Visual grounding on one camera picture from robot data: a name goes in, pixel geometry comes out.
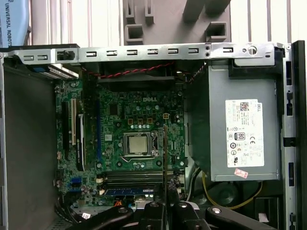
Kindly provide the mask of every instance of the yellow wire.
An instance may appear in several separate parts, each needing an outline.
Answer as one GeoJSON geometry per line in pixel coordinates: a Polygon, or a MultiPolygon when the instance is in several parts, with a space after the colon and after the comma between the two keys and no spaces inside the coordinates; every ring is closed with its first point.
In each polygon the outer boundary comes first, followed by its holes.
{"type": "MultiPolygon", "coordinates": [[[[212,200],[212,198],[209,196],[208,191],[207,191],[207,187],[206,187],[206,180],[205,180],[205,173],[204,173],[204,172],[202,172],[202,186],[203,186],[203,189],[205,190],[205,194],[206,194],[208,200],[209,200],[213,205],[221,206],[221,205],[219,205],[218,203],[216,203],[214,200],[212,200]]],[[[237,208],[240,208],[240,207],[242,207],[242,206],[248,204],[248,203],[251,202],[256,196],[259,195],[259,193],[260,193],[261,190],[262,190],[262,186],[263,186],[263,183],[262,183],[262,181],[261,181],[260,189],[258,190],[258,192],[257,192],[253,197],[251,197],[250,199],[244,201],[243,203],[241,203],[241,204],[239,204],[239,205],[232,206],[232,207],[226,207],[226,208],[233,210],[233,209],[237,209],[237,208]]]]}

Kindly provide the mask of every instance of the dell logo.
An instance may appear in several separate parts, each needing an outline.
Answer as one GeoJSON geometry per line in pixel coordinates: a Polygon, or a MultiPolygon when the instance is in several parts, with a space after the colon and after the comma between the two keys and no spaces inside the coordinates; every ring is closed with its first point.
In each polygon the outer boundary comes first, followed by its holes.
{"type": "Polygon", "coordinates": [[[156,97],[143,97],[143,102],[157,102],[156,97]]]}

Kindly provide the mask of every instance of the cpu socket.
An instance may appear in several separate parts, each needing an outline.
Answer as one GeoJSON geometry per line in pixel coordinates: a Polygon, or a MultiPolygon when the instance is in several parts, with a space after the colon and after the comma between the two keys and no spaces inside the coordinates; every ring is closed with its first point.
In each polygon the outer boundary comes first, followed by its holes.
{"type": "Polygon", "coordinates": [[[158,156],[158,132],[124,133],[123,155],[127,160],[156,158],[158,156]]]}

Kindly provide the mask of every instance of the metal screw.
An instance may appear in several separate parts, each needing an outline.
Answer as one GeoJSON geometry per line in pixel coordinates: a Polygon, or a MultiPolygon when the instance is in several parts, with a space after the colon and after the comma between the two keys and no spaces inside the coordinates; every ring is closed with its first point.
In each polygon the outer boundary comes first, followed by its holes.
{"type": "Polygon", "coordinates": [[[221,213],[221,210],[220,210],[219,208],[217,208],[217,207],[214,207],[214,208],[212,209],[212,211],[213,211],[215,214],[220,214],[220,213],[221,213]]]}
{"type": "Polygon", "coordinates": [[[187,207],[187,204],[186,203],[179,203],[179,207],[185,208],[185,207],[187,207]]]}
{"type": "Polygon", "coordinates": [[[119,213],[126,213],[128,212],[128,210],[125,208],[125,207],[121,207],[119,210],[118,210],[119,213]]]}
{"type": "Polygon", "coordinates": [[[159,205],[156,202],[150,203],[150,207],[159,207],[159,205]]]}

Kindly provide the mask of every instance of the motherboard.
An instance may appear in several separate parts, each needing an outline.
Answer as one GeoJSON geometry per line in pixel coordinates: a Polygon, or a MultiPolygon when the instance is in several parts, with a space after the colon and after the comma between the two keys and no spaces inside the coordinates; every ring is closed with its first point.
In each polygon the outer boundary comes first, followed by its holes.
{"type": "MultiPolygon", "coordinates": [[[[55,93],[55,185],[63,194],[80,194],[75,206],[113,206],[117,196],[152,198],[146,183],[162,175],[166,148],[172,176],[184,172],[183,84],[113,92],[95,81],[64,80],[55,93]]],[[[178,183],[184,191],[184,179],[178,183]]]]}

